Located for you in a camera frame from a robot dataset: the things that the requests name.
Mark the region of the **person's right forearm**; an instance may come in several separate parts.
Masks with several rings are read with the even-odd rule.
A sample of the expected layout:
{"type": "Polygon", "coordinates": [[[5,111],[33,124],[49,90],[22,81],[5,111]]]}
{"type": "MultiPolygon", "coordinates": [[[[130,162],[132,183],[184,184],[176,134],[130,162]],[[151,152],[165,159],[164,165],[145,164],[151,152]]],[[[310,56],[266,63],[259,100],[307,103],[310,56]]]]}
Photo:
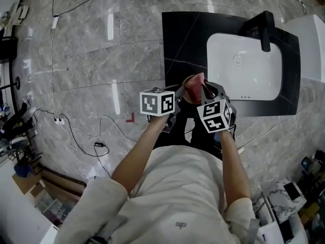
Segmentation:
{"type": "Polygon", "coordinates": [[[228,207],[241,198],[251,197],[247,173],[240,160],[235,141],[227,130],[219,133],[222,148],[222,173],[228,207]]]}

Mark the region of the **white sink basin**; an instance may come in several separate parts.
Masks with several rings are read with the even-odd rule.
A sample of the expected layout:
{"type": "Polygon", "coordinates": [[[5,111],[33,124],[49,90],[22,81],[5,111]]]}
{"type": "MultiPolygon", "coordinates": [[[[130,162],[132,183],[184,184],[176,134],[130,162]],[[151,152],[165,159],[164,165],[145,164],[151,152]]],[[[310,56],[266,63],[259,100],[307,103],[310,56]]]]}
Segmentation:
{"type": "Polygon", "coordinates": [[[272,101],[282,84],[282,55],[275,44],[262,51],[258,39],[216,33],[207,41],[207,79],[232,100],[272,101]]]}

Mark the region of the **white marble-pattern box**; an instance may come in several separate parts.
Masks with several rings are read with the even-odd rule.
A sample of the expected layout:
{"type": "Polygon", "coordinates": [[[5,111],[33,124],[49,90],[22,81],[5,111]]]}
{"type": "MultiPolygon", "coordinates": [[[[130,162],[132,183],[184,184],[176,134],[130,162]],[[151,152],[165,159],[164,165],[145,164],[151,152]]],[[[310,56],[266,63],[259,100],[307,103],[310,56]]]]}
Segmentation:
{"type": "Polygon", "coordinates": [[[270,188],[268,199],[280,224],[287,221],[290,216],[296,214],[307,202],[297,183],[291,177],[286,177],[283,180],[275,182],[270,188]],[[283,187],[290,182],[293,182],[300,192],[300,197],[294,201],[289,198],[283,187]]]}

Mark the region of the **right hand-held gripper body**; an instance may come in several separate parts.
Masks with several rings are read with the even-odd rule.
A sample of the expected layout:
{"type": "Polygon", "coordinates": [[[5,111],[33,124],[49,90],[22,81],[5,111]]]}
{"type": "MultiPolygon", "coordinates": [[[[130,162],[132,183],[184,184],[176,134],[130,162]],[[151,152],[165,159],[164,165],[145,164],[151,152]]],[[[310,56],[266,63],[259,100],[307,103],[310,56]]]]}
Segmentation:
{"type": "Polygon", "coordinates": [[[235,125],[237,111],[229,98],[208,100],[201,98],[197,107],[199,118],[208,133],[229,130],[235,125]]]}

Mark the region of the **black waist device with screen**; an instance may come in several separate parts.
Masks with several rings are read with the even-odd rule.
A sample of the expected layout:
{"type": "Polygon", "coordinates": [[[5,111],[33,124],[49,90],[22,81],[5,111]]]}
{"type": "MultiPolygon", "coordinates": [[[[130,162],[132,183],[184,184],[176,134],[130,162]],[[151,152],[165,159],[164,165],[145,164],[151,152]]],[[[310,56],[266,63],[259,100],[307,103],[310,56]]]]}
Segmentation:
{"type": "Polygon", "coordinates": [[[213,146],[222,152],[221,141],[220,141],[220,133],[215,132],[213,137],[213,146]]]}

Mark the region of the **black faucet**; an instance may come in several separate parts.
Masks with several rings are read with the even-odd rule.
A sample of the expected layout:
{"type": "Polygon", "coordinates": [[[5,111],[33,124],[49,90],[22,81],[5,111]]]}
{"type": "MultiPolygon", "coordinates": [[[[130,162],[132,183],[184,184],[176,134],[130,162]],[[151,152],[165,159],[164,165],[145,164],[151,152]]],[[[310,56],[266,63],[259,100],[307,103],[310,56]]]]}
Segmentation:
{"type": "Polygon", "coordinates": [[[263,11],[255,17],[245,21],[239,30],[239,35],[246,36],[255,27],[257,28],[262,51],[270,52],[270,34],[275,30],[273,14],[269,11],[263,11]]]}

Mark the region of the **black marble vanity unit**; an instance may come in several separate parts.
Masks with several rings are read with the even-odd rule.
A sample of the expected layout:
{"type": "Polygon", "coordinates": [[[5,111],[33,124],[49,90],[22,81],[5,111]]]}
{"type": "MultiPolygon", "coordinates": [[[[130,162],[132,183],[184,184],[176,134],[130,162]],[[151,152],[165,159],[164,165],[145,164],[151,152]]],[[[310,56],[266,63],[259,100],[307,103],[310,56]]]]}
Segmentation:
{"type": "MultiPolygon", "coordinates": [[[[165,84],[181,84],[190,75],[207,75],[207,41],[215,33],[239,35],[249,19],[208,12],[163,12],[162,33],[165,84]]],[[[259,39],[255,27],[246,36],[259,39]]],[[[300,46],[297,36],[275,27],[270,34],[282,55],[282,84],[272,101],[232,100],[239,117],[295,115],[301,80],[300,46]]]]}

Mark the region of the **brown wooden bench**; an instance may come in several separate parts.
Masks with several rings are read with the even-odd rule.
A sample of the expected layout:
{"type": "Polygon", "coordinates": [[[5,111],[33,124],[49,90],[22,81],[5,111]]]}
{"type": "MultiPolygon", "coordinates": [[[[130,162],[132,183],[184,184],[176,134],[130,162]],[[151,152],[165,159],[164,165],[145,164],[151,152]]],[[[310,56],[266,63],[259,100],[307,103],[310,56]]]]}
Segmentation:
{"type": "Polygon", "coordinates": [[[86,188],[86,183],[66,175],[44,168],[41,172],[42,179],[74,195],[81,195],[86,188]]]}

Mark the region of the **black tablet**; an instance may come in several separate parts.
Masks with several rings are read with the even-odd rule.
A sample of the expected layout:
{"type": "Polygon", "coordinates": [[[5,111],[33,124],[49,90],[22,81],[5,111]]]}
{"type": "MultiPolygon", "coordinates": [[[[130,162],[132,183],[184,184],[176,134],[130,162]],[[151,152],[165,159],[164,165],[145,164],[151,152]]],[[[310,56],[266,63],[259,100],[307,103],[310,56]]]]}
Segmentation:
{"type": "Polygon", "coordinates": [[[296,185],[293,182],[285,184],[283,187],[292,201],[300,197],[300,192],[298,191],[296,185]]]}

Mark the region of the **person's white shirt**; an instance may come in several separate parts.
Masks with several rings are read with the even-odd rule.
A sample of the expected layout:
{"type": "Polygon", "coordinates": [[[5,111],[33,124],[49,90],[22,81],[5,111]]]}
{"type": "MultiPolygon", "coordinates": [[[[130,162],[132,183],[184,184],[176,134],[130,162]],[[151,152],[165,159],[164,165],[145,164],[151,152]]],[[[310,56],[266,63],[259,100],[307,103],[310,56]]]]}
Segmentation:
{"type": "Polygon", "coordinates": [[[165,146],[152,151],[130,194],[108,177],[91,179],[54,244],[86,244],[101,230],[108,244],[243,244],[254,218],[249,198],[228,207],[221,160],[165,146]]]}

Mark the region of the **person's left forearm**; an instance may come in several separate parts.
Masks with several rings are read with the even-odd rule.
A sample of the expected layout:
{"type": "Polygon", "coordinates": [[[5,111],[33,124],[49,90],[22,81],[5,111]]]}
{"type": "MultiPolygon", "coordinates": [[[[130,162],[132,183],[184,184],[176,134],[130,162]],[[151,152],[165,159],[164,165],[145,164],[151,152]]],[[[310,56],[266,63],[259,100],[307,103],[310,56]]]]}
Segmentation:
{"type": "Polygon", "coordinates": [[[166,126],[168,115],[155,116],[140,136],[135,146],[119,163],[111,179],[121,184],[130,193],[142,177],[157,139],[166,126]]]}

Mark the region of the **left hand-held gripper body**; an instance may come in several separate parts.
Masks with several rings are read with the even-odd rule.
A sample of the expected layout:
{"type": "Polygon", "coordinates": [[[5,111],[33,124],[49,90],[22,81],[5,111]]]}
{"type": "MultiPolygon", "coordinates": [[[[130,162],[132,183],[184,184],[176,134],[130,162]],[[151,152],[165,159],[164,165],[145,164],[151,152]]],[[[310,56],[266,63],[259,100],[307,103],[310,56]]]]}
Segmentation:
{"type": "Polygon", "coordinates": [[[180,102],[175,102],[175,91],[165,91],[165,88],[155,87],[140,92],[140,113],[149,117],[168,116],[163,132],[170,133],[180,112],[180,102]]]}

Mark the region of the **person's black trousers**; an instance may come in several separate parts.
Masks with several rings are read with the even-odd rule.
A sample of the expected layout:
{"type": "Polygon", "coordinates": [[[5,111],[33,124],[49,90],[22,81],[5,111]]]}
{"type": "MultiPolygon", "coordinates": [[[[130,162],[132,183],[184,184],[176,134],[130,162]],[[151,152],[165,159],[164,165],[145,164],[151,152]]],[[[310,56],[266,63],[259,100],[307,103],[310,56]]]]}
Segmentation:
{"type": "Polygon", "coordinates": [[[176,116],[176,123],[170,132],[160,133],[154,148],[171,145],[185,145],[206,151],[221,160],[221,144],[215,140],[214,133],[208,133],[205,129],[199,118],[197,105],[191,104],[185,99],[182,99],[179,102],[179,107],[180,112],[176,116]],[[190,141],[185,139],[185,126],[188,118],[193,118],[194,120],[194,129],[190,141]]]}

